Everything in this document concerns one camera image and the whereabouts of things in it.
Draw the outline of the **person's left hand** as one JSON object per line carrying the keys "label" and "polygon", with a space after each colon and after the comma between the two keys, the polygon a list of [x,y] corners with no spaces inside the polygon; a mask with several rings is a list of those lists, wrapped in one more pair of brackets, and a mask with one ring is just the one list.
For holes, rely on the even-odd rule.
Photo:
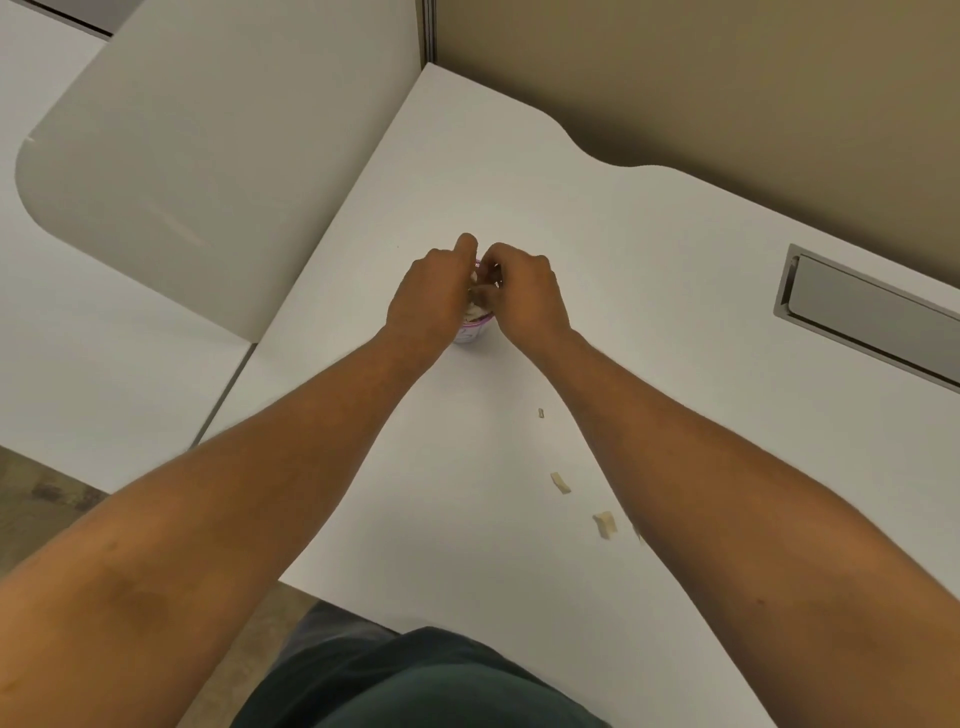
{"label": "person's left hand", "polygon": [[417,359],[435,362],[461,326],[473,272],[455,258],[453,247],[429,249],[394,293],[384,336]]}

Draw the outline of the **person's right hand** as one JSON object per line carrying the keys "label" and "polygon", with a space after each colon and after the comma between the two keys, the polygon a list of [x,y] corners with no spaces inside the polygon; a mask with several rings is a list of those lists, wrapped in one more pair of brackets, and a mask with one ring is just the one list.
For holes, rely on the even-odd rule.
{"label": "person's right hand", "polygon": [[501,332],[534,364],[570,337],[572,328],[558,279],[549,259],[525,251],[522,294],[509,312],[494,315]]}

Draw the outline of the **small white cup purple rim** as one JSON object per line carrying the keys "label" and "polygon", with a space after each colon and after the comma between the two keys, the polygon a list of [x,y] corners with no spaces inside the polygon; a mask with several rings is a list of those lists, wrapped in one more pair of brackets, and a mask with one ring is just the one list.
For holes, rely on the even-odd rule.
{"label": "small white cup purple rim", "polygon": [[465,309],[463,310],[462,322],[452,341],[453,345],[462,346],[473,343],[486,331],[487,326],[495,318],[494,312],[478,304],[474,297],[473,286],[478,283],[480,266],[480,259],[476,259],[470,278],[471,285],[467,289],[467,299]]}

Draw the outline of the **person's right forearm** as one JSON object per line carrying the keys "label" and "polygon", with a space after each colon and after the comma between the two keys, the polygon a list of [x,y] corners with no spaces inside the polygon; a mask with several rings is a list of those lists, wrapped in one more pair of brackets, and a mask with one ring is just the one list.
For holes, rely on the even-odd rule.
{"label": "person's right forearm", "polygon": [[777,728],[960,728],[960,600],[880,528],[571,328],[509,338]]}

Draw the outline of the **person's left forearm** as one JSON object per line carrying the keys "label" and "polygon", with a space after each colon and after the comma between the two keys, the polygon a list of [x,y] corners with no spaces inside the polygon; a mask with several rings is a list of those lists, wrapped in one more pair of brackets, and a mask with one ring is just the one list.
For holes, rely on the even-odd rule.
{"label": "person's left forearm", "polygon": [[0,580],[0,728],[177,728],[450,331],[386,323]]}

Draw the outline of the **white desk divider panel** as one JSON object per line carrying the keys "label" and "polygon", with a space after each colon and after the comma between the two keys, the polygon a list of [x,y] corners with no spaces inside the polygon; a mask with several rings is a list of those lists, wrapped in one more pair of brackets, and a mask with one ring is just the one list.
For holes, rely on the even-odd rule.
{"label": "white desk divider panel", "polygon": [[258,342],[422,71],[415,0],[144,0],[23,142],[44,231]]}

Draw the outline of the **beige partition screen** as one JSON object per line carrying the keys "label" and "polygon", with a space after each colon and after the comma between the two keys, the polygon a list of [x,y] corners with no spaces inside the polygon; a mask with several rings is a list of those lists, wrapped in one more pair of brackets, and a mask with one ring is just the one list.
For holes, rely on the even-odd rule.
{"label": "beige partition screen", "polygon": [[960,287],[960,0],[414,0],[429,61]]}

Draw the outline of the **person's dark green clothing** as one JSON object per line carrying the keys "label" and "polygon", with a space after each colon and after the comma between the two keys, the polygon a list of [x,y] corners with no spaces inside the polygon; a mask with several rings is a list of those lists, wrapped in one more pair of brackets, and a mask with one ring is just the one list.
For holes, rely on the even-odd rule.
{"label": "person's dark green clothing", "polygon": [[320,600],[230,728],[611,727],[482,642],[399,633]]}

